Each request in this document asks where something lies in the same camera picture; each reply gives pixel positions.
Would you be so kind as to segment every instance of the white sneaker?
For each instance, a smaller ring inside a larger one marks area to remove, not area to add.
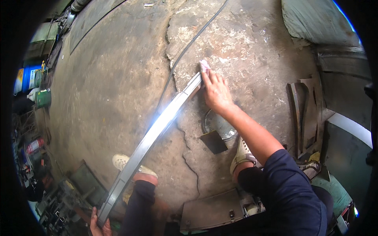
[[[126,163],[129,161],[129,159],[130,158],[126,155],[116,154],[116,155],[113,156],[113,165],[117,169],[122,171],[123,168],[125,167]],[[158,175],[153,170],[151,170],[151,169],[149,169],[145,166],[142,166],[142,165],[139,167],[139,170],[137,171],[137,173],[150,174],[150,175],[153,175],[156,178],[158,178]]]
[[[239,137],[239,145],[237,148],[236,155],[234,159],[231,162],[230,166],[230,173],[231,175],[234,174],[235,168],[238,164],[242,162],[252,162],[253,165],[256,165],[257,160],[256,158],[252,155],[251,151],[249,150],[247,144],[245,143],[244,139],[240,136]]]

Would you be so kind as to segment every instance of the green container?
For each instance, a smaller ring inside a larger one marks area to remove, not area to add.
[[[37,92],[36,94],[36,106],[37,109],[41,107],[47,107],[51,104],[51,90],[48,88]]]

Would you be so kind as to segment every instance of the metal frame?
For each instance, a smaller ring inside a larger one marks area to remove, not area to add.
[[[164,134],[170,124],[179,114],[186,101],[191,99],[201,87],[201,74],[198,72],[187,84],[186,88],[179,93],[172,102],[167,106],[163,113],[158,117],[150,130],[139,143],[134,153],[131,155],[129,161],[123,170],[119,173],[112,188],[109,191],[109,196],[102,204],[98,213],[97,224],[102,227],[108,219],[109,213],[114,207],[117,199],[122,194],[125,187],[137,172],[142,163],[143,158],[157,140],[157,138]]]

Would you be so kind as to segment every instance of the black cable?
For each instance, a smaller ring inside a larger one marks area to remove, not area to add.
[[[180,56],[177,58],[175,64],[173,65],[172,69],[170,70],[170,73],[169,73],[169,77],[168,77],[168,80],[166,82],[166,85],[164,86],[164,89],[163,89],[163,92],[161,93],[161,96],[160,96],[160,100],[159,100],[159,103],[158,103],[158,106],[156,107],[156,110],[155,110],[155,113],[154,113],[154,117],[157,115],[158,113],[158,110],[159,110],[159,107],[161,105],[161,102],[164,98],[164,93],[165,91],[167,90],[167,87],[168,87],[168,84],[169,84],[169,81],[171,80],[172,76],[173,76],[173,72],[175,71],[175,68],[178,64],[178,62],[180,61],[180,59],[183,57],[183,55],[186,53],[186,51],[189,49],[189,47],[194,43],[194,41],[198,38],[198,36],[200,36],[200,34],[206,29],[206,27],[213,21],[213,19],[215,19],[217,17],[217,15],[223,10],[223,8],[226,6],[226,3],[228,2],[228,0],[225,1],[225,3],[222,5],[222,7],[217,11],[217,13],[215,13],[215,15],[202,27],[202,29],[196,34],[196,36],[194,36],[194,38],[192,39],[192,41],[190,41],[190,43],[184,48],[184,50],[181,52]]]

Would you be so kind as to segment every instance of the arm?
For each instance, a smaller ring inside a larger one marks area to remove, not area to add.
[[[202,72],[208,107],[226,119],[243,137],[255,158],[264,166],[267,159],[284,147],[231,100],[227,81],[214,71]]]

